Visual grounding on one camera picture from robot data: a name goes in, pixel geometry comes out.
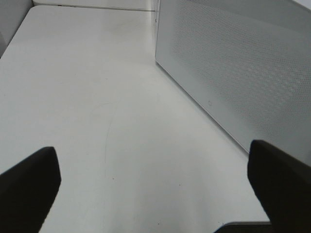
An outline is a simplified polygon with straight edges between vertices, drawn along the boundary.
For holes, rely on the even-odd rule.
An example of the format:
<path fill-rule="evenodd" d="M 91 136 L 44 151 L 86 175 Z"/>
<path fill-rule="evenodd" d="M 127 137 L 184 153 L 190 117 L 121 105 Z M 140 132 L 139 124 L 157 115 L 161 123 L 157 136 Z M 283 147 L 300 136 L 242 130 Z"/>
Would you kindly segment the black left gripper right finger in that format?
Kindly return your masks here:
<path fill-rule="evenodd" d="M 275 232 L 311 231 L 310 166 L 263 140 L 253 140 L 247 177 Z"/>

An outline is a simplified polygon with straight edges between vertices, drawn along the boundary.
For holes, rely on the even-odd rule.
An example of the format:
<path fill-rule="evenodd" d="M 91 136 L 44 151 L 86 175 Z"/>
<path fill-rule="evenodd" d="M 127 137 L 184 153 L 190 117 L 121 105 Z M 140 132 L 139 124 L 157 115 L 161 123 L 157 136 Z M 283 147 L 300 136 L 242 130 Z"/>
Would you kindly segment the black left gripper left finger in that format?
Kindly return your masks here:
<path fill-rule="evenodd" d="M 54 147 L 44 147 L 0 175 L 0 231 L 40 231 L 59 191 Z"/>

